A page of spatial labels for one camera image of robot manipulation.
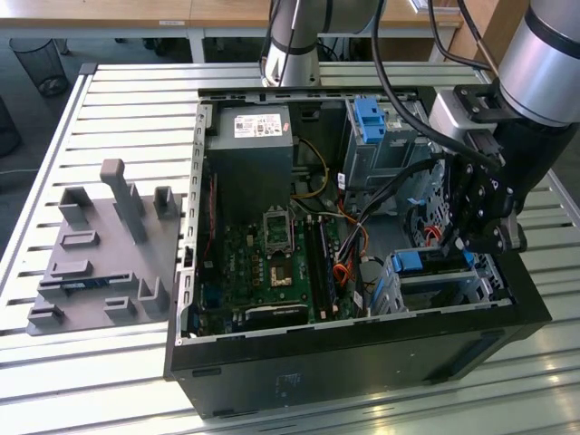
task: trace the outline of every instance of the yellow wire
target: yellow wire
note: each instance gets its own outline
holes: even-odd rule
[[[326,166],[326,162],[324,161],[324,157],[323,155],[316,149],[316,147],[308,140],[306,139],[302,139],[300,138],[301,142],[304,142],[306,145],[308,145],[308,148],[310,148],[314,154],[316,154],[316,157],[318,157],[318,159],[320,159],[320,161],[322,162],[323,166],[324,166],[324,181],[323,181],[323,185],[315,192],[310,192],[310,193],[299,193],[296,195],[292,195],[290,198],[293,199],[305,199],[305,198],[313,198],[313,197],[317,197],[318,195],[320,195],[321,193],[324,192],[324,189],[326,189],[326,185],[328,184],[328,179],[329,179],[329,175],[328,175],[328,167]]]

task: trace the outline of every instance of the barcode label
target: barcode label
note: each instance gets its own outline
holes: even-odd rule
[[[338,173],[338,188],[340,190],[346,189],[346,177],[344,176],[344,174],[342,172]]]
[[[234,119],[234,137],[265,138],[282,136],[282,120],[280,114],[273,115],[239,115]]]
[[[159,25],[185,25],[185,21],[163,20],[159,21]]]
[[[361,294],[359,292],[353,293],[353,300],[354,300],[354,303],[357,304],[357,306],[360,309],[363,309],[363,297],[361,296]]]

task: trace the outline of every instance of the blue plastic clip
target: blue plastic clip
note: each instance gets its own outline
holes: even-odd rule
[[[469,267],[473,267],[475,265],[475,256],[467,249],[463,249],[463,256],[465,257],[465,261],[467,261]]]
[[[362,131],[364,143],[381,143],[387,131],[384,111],[375,98],[354,99],[354,116]]]
[[[398,252],[392,257],[392,265],[396,272],[422,270],[423,263],[417,251]]]

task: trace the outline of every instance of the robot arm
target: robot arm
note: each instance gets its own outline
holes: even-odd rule
[[[497,170],[447,158],[449,225],[474,252],[525,250],[516,215],[580,124],[580,15],[575,0],[532,0],[491,85],[440,92],[430,124],[496,159]]]
[[[275,87],[319,85],[318,34],[358,34],[372,22],[379,4],[379,0],[274,1],[265,84]]]
[[[275,1],[265,83],[319,84],[317,35],[366,30],[384,4]],[[431,111],[432,128],[409,121],[448,151],[444,187],[449,223],[442,245],[460,239],[473,252],[526,249],[517,213],[580,125],[578,16],[577,0],[531,0],[493,84],[440,92]],[[377,26],[373,33],[374,40]],[[375,53],[385,91],[394,96],[379,61]],[[403,116],[404,108],[397,110],[402,118],[412,118]],[[482,158],[494,164],[482,165]]]

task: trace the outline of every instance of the red wire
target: red wire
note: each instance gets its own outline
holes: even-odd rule
[[[209,247],[211,247],[211,237],[214,234],[214,208],[212,207],[213,204],[212,199],[214,197],[214,179],[213,177],[209,180],[209,239],[208,244],[206,245],[206,250],[203,253],[203,259],[205,260],[208,256]]]

